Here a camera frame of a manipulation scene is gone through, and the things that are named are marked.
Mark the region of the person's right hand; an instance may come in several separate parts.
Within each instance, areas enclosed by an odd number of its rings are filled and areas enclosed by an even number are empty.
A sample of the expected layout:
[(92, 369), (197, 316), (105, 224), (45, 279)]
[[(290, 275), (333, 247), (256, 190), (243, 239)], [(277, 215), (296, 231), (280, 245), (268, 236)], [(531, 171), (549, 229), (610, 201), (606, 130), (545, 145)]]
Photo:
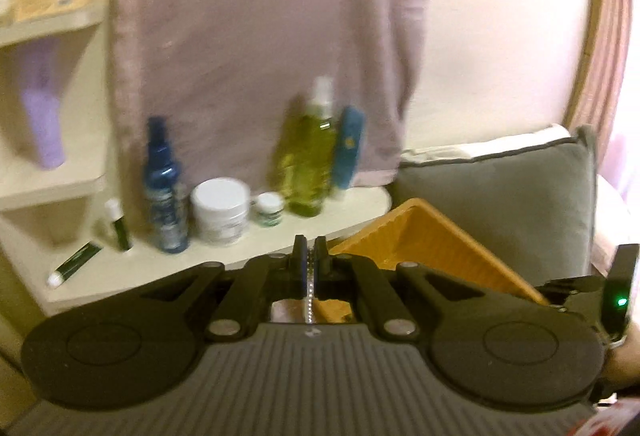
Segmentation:
[(608, 353), (603, 370), (605, 384), (612, 390), (638, 386), (640, 378), (640, 334), (638, 323), (628, 328), (624, 344)]

